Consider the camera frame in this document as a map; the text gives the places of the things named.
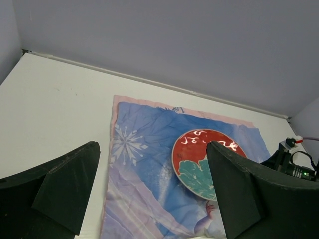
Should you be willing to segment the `blue Elsa cloth placemat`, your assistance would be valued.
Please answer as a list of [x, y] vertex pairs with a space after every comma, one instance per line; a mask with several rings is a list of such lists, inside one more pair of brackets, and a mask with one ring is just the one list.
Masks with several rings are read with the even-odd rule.
[[174, 143], [195, 129], [229, 136], [256, 162], [270, 156], [251, 122], [114, 96], [101, 238], [226, 237], [217, 200], [205, 200], [189, 191], [173, 170]]

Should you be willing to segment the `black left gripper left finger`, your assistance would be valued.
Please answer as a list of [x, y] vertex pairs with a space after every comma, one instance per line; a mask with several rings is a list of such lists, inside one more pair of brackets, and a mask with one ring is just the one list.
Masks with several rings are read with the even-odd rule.
[[94, 184], [100, 146], [85, 145], [0, 180], [2, 236], [78, 236]]

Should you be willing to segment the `red teal floral plate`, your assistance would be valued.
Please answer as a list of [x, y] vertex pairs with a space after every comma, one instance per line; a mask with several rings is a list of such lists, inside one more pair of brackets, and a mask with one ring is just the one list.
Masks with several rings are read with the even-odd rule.
[[195, 129], [184, 133], [174, 143], [171, 162], [180, 182], [202, 199], [216, 201], [206, 148], [217, 141], [235, 153], [246, 157], [246, 153], [229, 136], [212, 129]]

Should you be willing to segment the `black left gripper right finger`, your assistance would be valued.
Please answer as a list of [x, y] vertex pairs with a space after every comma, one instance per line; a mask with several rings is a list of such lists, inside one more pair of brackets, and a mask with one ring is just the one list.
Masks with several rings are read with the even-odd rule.
[[275, 171], [216, 141], [206, 153], [227, 238], [318, 238], [319, 182]]

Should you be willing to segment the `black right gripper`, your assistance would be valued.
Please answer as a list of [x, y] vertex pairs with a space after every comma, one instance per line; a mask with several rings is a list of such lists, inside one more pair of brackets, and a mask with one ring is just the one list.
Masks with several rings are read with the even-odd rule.
[[[294, 163], [294, 156], [297, 153], [304, 154], [310, 160], [312, 168], [299, 166]], [[289, 151], [281, 148], [278, 149], [269, 159], [261, 163], [262, 165], [273, 169], [275, 171], [284, 173], [286, 175], [300, 178], [308, 181], [319, 181], [319, 165], [315, 165], [313, 158], [310, 154], [303, 151], [296, 151], [290, 153]]]

